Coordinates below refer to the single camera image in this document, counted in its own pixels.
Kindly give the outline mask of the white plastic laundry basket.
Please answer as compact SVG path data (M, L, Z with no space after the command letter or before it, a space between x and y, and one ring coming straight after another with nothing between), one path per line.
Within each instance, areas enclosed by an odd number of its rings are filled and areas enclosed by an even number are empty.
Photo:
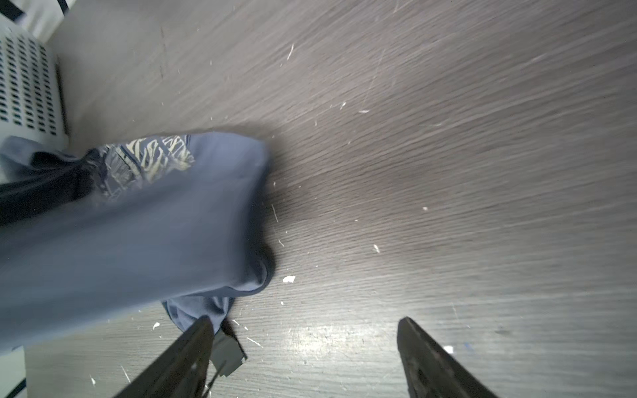
M1 141L11 137L59 151L69 144L55 53L1 17Z

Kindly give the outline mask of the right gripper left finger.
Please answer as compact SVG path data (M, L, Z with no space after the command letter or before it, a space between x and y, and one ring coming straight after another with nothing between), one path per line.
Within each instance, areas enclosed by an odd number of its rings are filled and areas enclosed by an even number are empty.
M210 318L199 318L116 397L203 397L213 339Z

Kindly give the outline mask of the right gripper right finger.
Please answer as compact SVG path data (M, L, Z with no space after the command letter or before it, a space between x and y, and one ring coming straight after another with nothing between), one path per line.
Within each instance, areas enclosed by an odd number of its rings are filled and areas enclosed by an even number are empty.
M496 398L409 317L398 323L397 346L411 398Z

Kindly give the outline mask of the blue grey tank top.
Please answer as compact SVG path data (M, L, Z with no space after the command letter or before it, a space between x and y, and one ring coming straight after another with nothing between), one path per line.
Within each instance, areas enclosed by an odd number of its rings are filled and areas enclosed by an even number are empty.
M260 140L151 136L75 157L11 137L1 166L3 351L156 302L180 329L220 328L273 277Z

